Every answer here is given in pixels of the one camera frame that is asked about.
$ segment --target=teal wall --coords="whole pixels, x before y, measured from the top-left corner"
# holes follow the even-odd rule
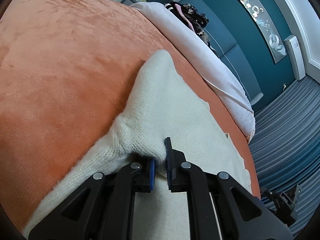
[[[170,0],[148,1],[167,3]],[[294,81],[289,56],[277,64],[274,63],[265,39],[239,0],[203,1],[225,24],[248,59],[264,94],[264,97],[253,106],[253,109],[255,111],[261,109],[282,93],[284,83],[288,87]],[[275,23],[282,40],[287,38],[291,32],[274,0],[260,1]]]

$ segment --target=bed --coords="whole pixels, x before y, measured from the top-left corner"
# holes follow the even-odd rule
[[[209,103],[260,197],[246,137],[188,60],[136,9],[109,0],[14,0],[0,32],[0,202],[20,231],[108,132],[158,49]]]
[[[263,97],[253,70],[243,54],[237,41],[218,18],[218,16],[202,0],[172,0],[182,4],[190,3],[200,12],[205,13],[209,23],[205,31],[211,38],[218,57],[231,70],[244,88],[251,105],[256,104]]]

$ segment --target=white wall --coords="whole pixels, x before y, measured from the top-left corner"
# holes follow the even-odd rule
[[[320,20],[308,0],[275,0],[297,36],[306,73],[320,83]]]

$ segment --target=white pillow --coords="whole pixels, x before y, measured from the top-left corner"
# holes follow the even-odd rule
[[[191,63],[221,99],[233,120],[250,141],[255,133],[253,110],[241,84],[228,67],[163,4],[138,2],[131,7],[138,9],[152,22]]]

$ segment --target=pile of clothes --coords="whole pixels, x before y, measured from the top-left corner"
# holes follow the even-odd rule
[[[171,1],[164,6],[195,34],[197,34],[199,38],[215,53],[215,55],[218,56],[216,50],[210,45],[210,37],[203,30],[209,22],[209,19],[204,13],[200,13],[189,3],[180,4],[178,2]]]

